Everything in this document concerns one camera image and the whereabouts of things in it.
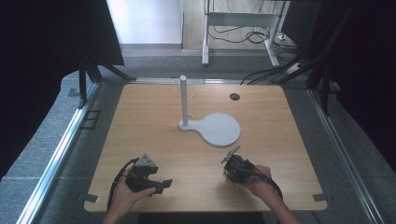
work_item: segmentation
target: black cover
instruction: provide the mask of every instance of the black cover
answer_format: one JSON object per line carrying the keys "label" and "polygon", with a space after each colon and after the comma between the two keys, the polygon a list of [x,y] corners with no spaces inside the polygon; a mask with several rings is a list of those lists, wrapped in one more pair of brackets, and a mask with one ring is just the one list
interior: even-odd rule
{"label": "black cover", "polygon": [[53,105],[84,55],[123,65],[106,0],[1,1],[1,174]]}
{"label": "black cover", "polygon": [[395,21],[389,1],[359,1],[329,64],[339,101],[396,171]]}

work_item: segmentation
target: wooden table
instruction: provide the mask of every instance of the wooden table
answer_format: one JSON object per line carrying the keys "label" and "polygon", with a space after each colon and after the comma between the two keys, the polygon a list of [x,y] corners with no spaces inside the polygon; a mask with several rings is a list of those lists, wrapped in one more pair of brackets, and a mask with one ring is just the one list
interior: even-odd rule
{"label": "wooden table", "polygon": [[[236,153],[254,164],[271,167],[272,177],[291,210],[323,210],[322,194],[287,99],[280,87],[189,85],[193,119],[214,112],[234,116],[241,125],[230,147],[207,144],[198,133],[183,132],[180,91],[176,85],[130,84],[124,87],[85,202],[91,212],[106,211],[111,183],[130,159],[147,153],[159,166],[150,180],[173,179],[161,195],[139,201],[136,212],[254,212],[269,210],[247,189],[234,185],[220,162],[236,146]],[[230,98],[240,95],[238,101]]]}

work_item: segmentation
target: gray floor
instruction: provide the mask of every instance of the gray floor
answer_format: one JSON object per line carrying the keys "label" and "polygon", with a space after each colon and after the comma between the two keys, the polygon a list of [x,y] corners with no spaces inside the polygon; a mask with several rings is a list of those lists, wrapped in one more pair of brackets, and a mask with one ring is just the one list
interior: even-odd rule
{"label": "gray floor", "polygon": [[[202,67],[199,54],[183,51],[177,46],[138,45],[123,48],[124,55],[127,55],[126,52],[130,54],[125,56],[126,66],[120,69],[131,76],[143,78],[185,75],[188,78],[228,79],[239,83],[247,74],[270,67],[269,59],[259,51],[214,52],[211,64]],[[102,67],[100,70],[104,81],[90,108],[90,111],[100,111],[99,119],[94,128],[89,120],[82,124],[34,223],[100,223],[105,215],[85,211],[84,201],[80,198],[88,192],[108,127],[126,82]],[[372,223],[304,87],[306,76],[297,77],[282,87],[326,196],[328,208],[324,211],[295,212],[304,223]],[[271,78],[260,84],[267,84]],[[17,221],[75,113],[78,100],[78,74],[73,73],[64,79],[55,105],[0,183],[0,223]],[[332,123],[366,188],[374,197],[384,223],[394,222],[396,175],[359,125],[340,106],[335,95],[331,95],[329,107]],[[263,213],[263,216],[266,223],[276,223],[270,212]],[[138,214],[130,214],[125,223],[136,223],[137,219]]]}

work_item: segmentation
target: hand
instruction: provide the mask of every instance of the hand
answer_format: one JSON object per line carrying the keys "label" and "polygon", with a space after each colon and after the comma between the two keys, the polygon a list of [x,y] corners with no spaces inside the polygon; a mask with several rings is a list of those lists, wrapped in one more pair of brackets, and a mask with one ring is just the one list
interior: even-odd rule
{"label": "hand", "polygon": [[[125,169],[123,175],[128,175],[130,170]],[[106,214],[104,224],[119,223],[121,219],[131,211],[134,204],[140,199],[147,197],[155,192],[155,188],[144,189],[139,192],[131,191],[125,183],[125,176],[122,176],[116,186],[116,190],[111,201],[111,206]]]}
{"label": "hand", "polygon": [[[271,178],[271,171],[269,167],[256,165],[257,170]],[[246,184],[243,185],[254,196],[262,199],[265,204],[275,213],[279,223],[300,224],[300,220],[295,216],[283,200],[277,195],[275,189],[265,183],[257,176],[252,176]]]}
{"label": "hand", "polygon": [[[256,165],[255,167],[257,170],[271,178],[271,170],[269,167],[262,165]],[[244,184],[244,187],[246,187],[254,196],[262,199],[265,203],[267,203],[270,198],[274,197],[274,195],[277,195],[275,189],[271,185],[265,183],[255,175]]]}

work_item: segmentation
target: floor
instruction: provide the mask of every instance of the floor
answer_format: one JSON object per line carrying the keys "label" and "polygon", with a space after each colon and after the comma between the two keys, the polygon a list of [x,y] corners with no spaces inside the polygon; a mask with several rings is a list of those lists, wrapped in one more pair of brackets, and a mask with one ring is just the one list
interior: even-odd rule
{"label": "floor", "polygon": [[[132,5],[137,2],[133,2],[126,8],[132,8]],[[150,1],[152,6],[161,6],[160,2],[162,1]],[[203,1],[193,2],[194,4],[198,2],[197,4],[202,4],[202,6],[189,7],[180,5],[177,1],[172,1],[170,5],[178,6],[178,8],[203,8]],[[233,9],[232,4],[236,1],[224,0],[222,2],[224,10],[227,10],[227,2]],[[248,5],[249,8],[253,8],[258,1],[247,2],[251,3]],[[108,3],[112,7],[127,2],[108,0]],[[187,11],[185,9],[184,22],[188,20]],[[174,19],[174,24],[180,22],[177,17]],[[216,45],[215,41],[211,42],[211,46],[213,44],[212,47],[216,50],[210,53],[210,65],[202,67],[199,50],[200,44],[202,46],[202,38],[197,37],[197,40],[187,44],[185,38],[188,28],[186,26],[187,24],[184,23],[183,48],[180,46],[181,43],[176,41],[181,38],[176,28],[175,32],[172,32],[174,34],[172,38],[152,40],[150,43],[139,42],[138,37],[131,40],[128,39],[128,35],[123,37],[119,33],[125,66],[118,68],[126,74],[139,77],[137,83],[172,82],[172,77],[183,74],[202,83],[210,83],[210,80],[212,82],[225,80],[232,84],[239,84],[247,74],[271,68],[265,51],[262,49],[252,51],[257,46],[252,49],[247,47],[245,50],[221,50],[240,47],[230,46],[229,43]],[[287,60],[292,56],[286,55],[285,58]],[[85,117],[81,126],[77,128],[74,140],[67,147],[68,150],[62,162],[59,162],[58,172],[54,174],[53,181],[49,181],[49,191],[45,194],[42,205],[37,207],[37,211],[28,222],[100,223],[105,216],[105,213],[86,212],[83,204],[87,199],[88,188],[106,141],[106,133],[122,87],[129,82],[103,67],[100,67],[100,71],[104,77],[103,83],[97,86],[88,83],[88,87],[96,88],[96,94],[90,98],[89,108],[87,108],[88,117]],[[304,223],[394,222],[396,220],[394,203],[396,174],[380,156],[359,125],[340,106],[336,100],[336,94],[330,96],[330,116],[323,117],[316,101],[319,91],[309,91],[304,86],[308,75],[309,73],[301,75],[281,86],[329,206],[324,211],[295,211],[295,213]],[[286,74],[269,76],[258,84],[268,85],[271,84],[270,80],[282,76]],[[18,222],[37,183],[40,183],[41,176],[46,172],[52,154],[59,148],[58,144],[62,143],[68,124],[78,112],[78,103],[78,73],[76,72],[64,78],[55,105],[32,141],[0,182],[1,223]],[[100,111],[100,115],[97,122],[92,122],[90,116],[94,116],[95,111]],[[367,209],[377,210],[377,215],[374,217],[368,215]],[[272,213],[265,212],[262,216],[266,223],[276,223],[276,218]],[[138,219],[139,214],[130,214],[125,219],[125,223],[138,223]]]}

